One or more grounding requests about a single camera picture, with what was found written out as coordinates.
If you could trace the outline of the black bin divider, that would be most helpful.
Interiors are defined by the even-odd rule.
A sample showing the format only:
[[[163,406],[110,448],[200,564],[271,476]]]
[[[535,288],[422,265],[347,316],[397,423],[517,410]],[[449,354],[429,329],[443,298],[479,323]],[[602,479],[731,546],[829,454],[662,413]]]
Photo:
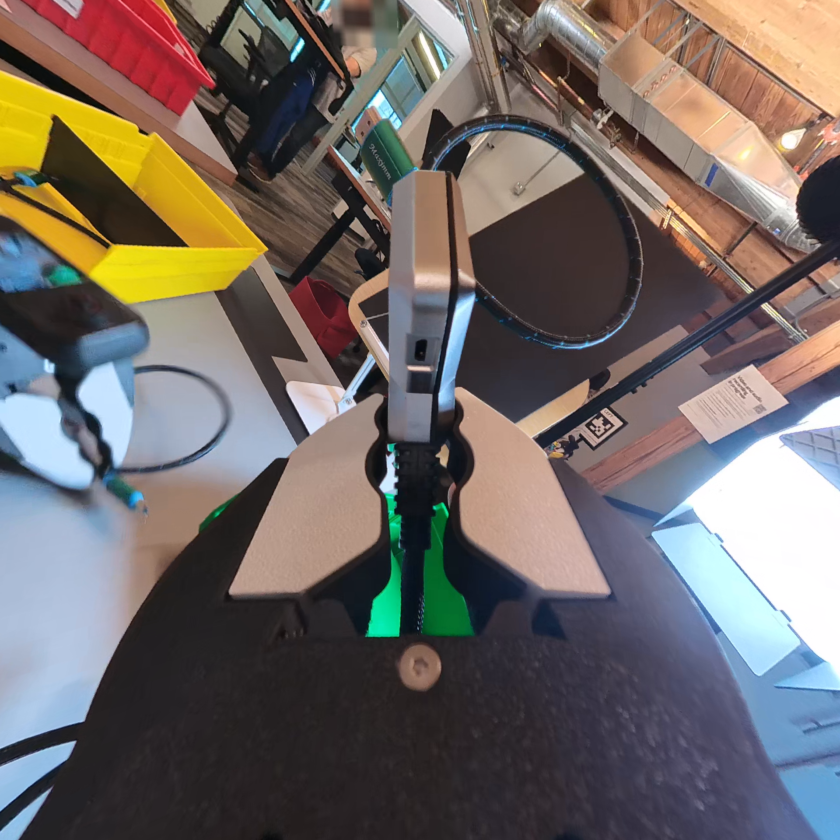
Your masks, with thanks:
[[[186,242],[58,116],[39,171],[115,245],[186,247]]]

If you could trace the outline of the white paper sign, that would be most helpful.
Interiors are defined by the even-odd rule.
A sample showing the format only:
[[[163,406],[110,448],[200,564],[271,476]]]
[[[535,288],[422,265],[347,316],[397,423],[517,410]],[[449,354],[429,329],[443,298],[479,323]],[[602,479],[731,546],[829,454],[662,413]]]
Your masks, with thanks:
[[[709,444],[744,429],[789,404],[753,364],[678,406]]]

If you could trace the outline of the black metal pole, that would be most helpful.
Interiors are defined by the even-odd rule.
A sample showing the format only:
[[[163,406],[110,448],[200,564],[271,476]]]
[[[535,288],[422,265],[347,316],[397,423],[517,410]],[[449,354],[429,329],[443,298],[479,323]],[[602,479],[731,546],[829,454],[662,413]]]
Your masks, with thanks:
[[[751,292],[739,302],[730,306],[722,314],[708,321],[702,327],[689,333],[684,339],[655,356],[650,362],[637,368],[611,388],[599,393],[593,400],[584,404],[570,415],[562,418],[538,434],[534,441],[541,448],[549,447],[556,440],[567,436],[585,421],[611,406],[625,395],[635,393],[639,388],[667,370],[676,362],[693,353],[702,344],[729,329],[732,324],[744,319],[755,309],[776,298],[783,291],[811,275],[827,262],[839,256],[839,239],[820,245],[814,252],[800,259],[769,283]]]

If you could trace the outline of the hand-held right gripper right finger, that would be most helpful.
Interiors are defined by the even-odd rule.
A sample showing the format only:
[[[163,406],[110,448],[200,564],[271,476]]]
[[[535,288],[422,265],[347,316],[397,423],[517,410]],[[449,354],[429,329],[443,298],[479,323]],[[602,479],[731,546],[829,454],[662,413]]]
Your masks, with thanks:
[[[455,408],[450,521],[461,545],[537,593],[609,597],[611,587],[543,449],[466,389],[455,390]]]

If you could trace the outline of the wooden beam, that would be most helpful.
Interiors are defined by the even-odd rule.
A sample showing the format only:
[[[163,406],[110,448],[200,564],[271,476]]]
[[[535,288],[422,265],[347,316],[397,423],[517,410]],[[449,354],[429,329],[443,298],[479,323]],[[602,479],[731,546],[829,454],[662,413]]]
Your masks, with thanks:
[[[759,372],[778,392],[791,393],[839,365],[839,322],[759,367]],[[683,416],[639,438],[581,476],[598,492],[607,491],[642,475],[680,455],[703,440]]]

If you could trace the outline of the silver air duct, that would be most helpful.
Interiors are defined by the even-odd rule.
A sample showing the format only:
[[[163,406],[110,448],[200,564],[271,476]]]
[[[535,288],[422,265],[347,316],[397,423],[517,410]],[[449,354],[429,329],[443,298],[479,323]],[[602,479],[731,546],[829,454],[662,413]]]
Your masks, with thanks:
[[[637,32],[612,37],[573,2],[542,2],[517,26],[523,55],[554,39],[597,75],[604,104],[705,188],[803,253],[816,240],[797,215],[802,181],[758,126]]]

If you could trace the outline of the braided hdmi cable green plugs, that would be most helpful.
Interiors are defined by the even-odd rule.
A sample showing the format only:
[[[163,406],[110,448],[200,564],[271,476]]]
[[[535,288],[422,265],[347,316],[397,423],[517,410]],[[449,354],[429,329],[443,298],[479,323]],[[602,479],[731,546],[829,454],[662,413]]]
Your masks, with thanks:
[[[446,331],[442,343],[430,343],[428,352],[425,355],[407,355],[409,362],[430,362],[434,361],[436,366],[433,372],[426,379],[421,379],[422,386],[420,393],[428,394],[429,410],[423,415],[430,426],[430,441],[426,447],[432,453],[428,461],[431,463],[428,473],[431,479],[428,482],[429,503],[431,508],[435,503],[437,478],[437,461],[435,454],[440,445],[449,435],[449,431],[443,426],[443,414],[445,412],[445,398],[449,396],[455,385],[455,376],[459,366],[460,355],[466,341],[469,318],[478,302],[486,309],[491,316],[503,327],[513,331],[522,339],[537,343],[551,350],[582,350],[610,339],[624,326],[633,313],[639,294],[642,288],[642,276],[644,270],[643,250],[637,232],[634,217],[629,212],[622,195],[615,189],[612,183],[606,180],[599,166],[594,163],[592,157],[585,153],[572,140],[565,138],[558,130],[552,129],[549,125],[535,119],[521,117],[513,114],[488,115],[482,118],[471,119],[457,127],[449,129],[443,137],[433,145],[423,159],[423,166],[415,172],[437,172],[445,158],[455,147],[465,144],[468,139],[489,131],[523,133],[529,137],[541,140],[551,145],[554,149],[576,163],[583,173],[587,175],[604,195],[606,201],[611,204],[612,211],[619,223],[626,247],[628,273],[626,288],[620,301],[618,310],[607,321],[602,328],[585,333],[582,336],[562,335],[558,333],[545,332],[531,325],[520,318],[506,305],[494,297],[488,289],[483,287],[477,280],[469,280],[467,292],[456,292],[451,290],[444,307],[444,315],[447,317]],[[392,194],[392,219],[397,221],[400,231],[407,219],[405,203],[407,191],[400,184],[405,182],[414,184],[417,178],[415,172],[402,178],[393,187]]]

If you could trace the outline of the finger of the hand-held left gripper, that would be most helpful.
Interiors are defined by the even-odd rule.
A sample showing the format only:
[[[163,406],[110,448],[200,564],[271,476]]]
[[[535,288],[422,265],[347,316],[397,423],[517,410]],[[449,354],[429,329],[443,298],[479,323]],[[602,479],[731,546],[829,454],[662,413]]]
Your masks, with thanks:
[[[82,490],[77,429],[68,423],[57,381],[31,381],[1,401],[2,432],[17,462],[65,490]]]
[[[94,368],[77,389],[78,402],[85,412],[99,422],[99,437],[111,453],[109,467],[97,443],[92,453],[98,457],[98,477],[107,476],[123,465],[133,432],[134,366],[131,358],[117,360]]]

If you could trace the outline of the green banner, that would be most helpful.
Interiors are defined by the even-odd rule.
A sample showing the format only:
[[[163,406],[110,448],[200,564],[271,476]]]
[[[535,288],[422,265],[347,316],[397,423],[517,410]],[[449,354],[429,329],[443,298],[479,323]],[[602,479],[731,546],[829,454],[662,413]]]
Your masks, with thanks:
[[[367,129],[360,127],[357,135],[364,167],[386,203],[391,205],[394,185],[417,167],[389,121],[381,120]]]

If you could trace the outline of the yellow plastic bin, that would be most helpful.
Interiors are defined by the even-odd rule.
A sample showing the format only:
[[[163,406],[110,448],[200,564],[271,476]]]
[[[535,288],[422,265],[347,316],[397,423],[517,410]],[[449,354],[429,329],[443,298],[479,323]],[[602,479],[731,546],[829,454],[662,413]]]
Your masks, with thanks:
[[[127,303],[177,298],[227,288],[267,250],[244,221],[156,133],[6,72],[1,74],[2,174],[46,173],[66,128],[182,241],[120,244],[89,211],[43,184],[21,193],[108,242],[105,248],[18,198],[2,196],[2,215],[45,240],[61,257]]]

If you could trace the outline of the grey hdmi hub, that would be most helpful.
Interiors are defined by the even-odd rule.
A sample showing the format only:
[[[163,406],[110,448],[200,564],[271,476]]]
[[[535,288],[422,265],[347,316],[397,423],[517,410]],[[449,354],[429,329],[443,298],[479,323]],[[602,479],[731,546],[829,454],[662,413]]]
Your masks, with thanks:
[[[456,179],[414,171],[392,191],[388,271],[387,426],[395,444],[442,443],[455,422],[455,384],[476,279]]]

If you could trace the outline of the green plastic bin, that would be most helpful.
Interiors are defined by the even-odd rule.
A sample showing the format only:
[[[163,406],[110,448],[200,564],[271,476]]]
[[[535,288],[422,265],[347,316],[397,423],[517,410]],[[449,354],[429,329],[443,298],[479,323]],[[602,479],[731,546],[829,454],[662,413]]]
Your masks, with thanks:
[[[403,550],[400,544],[401,517],[396,513],[395,496],[385,493],[391,547],[391,574],[385,588],[371,604],[367,637],[395,637],[400,631]],[[474,634],[464,597],[450,583],[444,567],[444,537],[448,522],[448,504],[434,507],[430,547],[424,562],[425,634],[432,636],[471,636]]]

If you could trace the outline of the red plastic bin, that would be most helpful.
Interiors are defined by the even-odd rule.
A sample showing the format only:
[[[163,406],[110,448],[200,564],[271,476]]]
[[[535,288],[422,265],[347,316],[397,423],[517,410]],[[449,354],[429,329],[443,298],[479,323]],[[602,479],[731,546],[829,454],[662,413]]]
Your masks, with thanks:
[[[162,2],[26,1],[88,52],[168,110],[183,115],[214,79]]]

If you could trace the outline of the red bag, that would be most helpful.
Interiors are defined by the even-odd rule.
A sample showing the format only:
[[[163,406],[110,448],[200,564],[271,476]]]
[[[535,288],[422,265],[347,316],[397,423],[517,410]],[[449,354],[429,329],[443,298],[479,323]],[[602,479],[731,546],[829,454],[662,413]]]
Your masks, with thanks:
[[[348,304],[327,281],[305,276],[289,298],[328,360],[336,360],[358,338]]]

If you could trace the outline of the black white marker sign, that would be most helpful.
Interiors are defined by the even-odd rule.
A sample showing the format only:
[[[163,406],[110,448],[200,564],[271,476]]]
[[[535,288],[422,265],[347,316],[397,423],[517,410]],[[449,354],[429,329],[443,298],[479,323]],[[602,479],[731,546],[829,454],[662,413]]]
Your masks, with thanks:
[[[612,407],[605,407],[578,426],[574,433],[579,444],[595,451],[626,427],[627,420]]]

